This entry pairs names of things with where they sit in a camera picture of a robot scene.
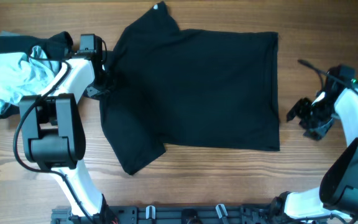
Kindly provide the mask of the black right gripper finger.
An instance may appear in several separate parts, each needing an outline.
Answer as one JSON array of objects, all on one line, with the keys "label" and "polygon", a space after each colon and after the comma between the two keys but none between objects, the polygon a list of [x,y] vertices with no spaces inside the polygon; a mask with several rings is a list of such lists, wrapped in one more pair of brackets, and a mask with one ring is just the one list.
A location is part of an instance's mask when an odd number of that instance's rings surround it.
[{"label": "black right gripper finger", "polygon": [[286,115],[287,121],[293,120],[296,116],[306,119],[310,116],[312,101],[309,98],[299,99]]},{"label": "black right gripper finger", "polygon": [[317,125],[315,128],[308,128],[304,133],[304,137],[310,138],[314,141],[319,141],[325,137],[327,132],[332,128],[333,120],[330,119],[327,122],[322,122]]}]

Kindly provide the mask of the black t-shirt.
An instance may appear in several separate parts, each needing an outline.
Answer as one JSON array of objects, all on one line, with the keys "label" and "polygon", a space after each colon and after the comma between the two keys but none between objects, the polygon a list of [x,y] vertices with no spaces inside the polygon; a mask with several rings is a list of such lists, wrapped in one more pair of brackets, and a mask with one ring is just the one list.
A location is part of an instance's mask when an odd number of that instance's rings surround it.
[{"label": "black t-shirt", "polygon": [[277,53],[276,32],[182,30],[156,3],[120,36],[99,104],[124,172],[166,144],[278,151]]}]

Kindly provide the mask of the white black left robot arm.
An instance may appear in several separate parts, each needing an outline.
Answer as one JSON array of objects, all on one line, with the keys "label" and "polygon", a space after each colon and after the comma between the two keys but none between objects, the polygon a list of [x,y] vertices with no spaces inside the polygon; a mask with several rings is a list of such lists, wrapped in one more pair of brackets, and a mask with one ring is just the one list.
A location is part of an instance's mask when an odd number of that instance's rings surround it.
[{"label": "white black left robot arm", "polygon": [[106,210],[83,159],[86,138],[77,107],[94,79],[90,60],[69,59],[44,90],[19,102],[25,157],[38,165],[35,172],[57,181],[71,205],[69,216],[78,223],[101,221]]}]

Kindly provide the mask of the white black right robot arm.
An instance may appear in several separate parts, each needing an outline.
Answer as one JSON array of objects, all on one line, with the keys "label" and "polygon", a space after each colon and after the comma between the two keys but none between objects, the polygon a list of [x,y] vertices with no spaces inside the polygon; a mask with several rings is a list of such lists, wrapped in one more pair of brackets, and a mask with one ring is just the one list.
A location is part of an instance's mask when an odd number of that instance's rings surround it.
[{"label": "white black right robot arm", "polygon": [[304,192],[285,192],[268,208],[273,223],[311,223],[328,218],[358,221],[358,83],[345,88],[334,103],[347,147],[324,175],[321,185]]}]

